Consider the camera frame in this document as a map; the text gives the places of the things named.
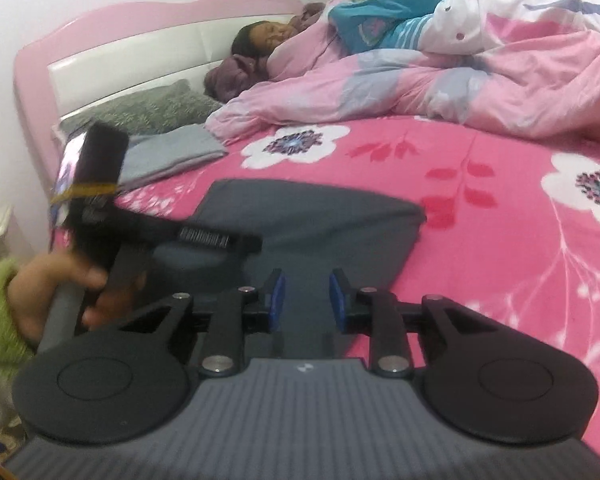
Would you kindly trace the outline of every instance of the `floral bedsheet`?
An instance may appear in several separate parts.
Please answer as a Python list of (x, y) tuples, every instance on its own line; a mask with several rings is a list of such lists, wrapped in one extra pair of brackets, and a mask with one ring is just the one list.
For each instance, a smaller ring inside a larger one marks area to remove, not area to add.
[[(353, 187), (421, 203), (428, 221), (394, 285), (398, 298), (453, 298), (570, 352), (600, 386), (600, 145), (548, 148), (419, 117), (293, 126), (237, 143), (224, 159), (121, 204), (186, 218), (220, 178)], [(367, 352), (365, 338), (350, 349)], [(585, 440), (600, 453), (600, 401)]]

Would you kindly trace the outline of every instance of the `pillow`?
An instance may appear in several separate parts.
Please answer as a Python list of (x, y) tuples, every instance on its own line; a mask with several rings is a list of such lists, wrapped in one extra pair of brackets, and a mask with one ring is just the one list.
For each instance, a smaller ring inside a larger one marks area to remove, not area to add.
[(181, 79), (172, 85), (116, 97), (67, 117), (59, 126), (69, 134), (87, 121), (99, 120), (134, 136), (164, 134), (186, 124), (202, 124), (221, 106)]

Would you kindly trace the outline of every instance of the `teal clothing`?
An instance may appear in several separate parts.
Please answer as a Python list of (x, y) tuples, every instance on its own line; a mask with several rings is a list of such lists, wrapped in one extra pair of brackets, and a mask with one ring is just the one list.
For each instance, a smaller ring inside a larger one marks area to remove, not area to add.
[(418, 40), (442, 0), (363, 0), (339, 4), (329, 13), (350, 54), (375, 48), (417, 50)]

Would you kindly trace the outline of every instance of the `headboard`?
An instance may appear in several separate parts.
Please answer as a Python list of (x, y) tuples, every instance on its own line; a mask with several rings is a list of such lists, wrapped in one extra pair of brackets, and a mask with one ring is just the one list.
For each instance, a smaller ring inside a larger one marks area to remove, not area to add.
[(62, 118), (125, 93), (190, 81), (203, 89), (209, 69), (230, 54), (238, 30), (283, 21), (300, 0), (137, 2), (93, 10), (19, 51), (14, 86), (29, 149), (45, 186), (56, 177)]

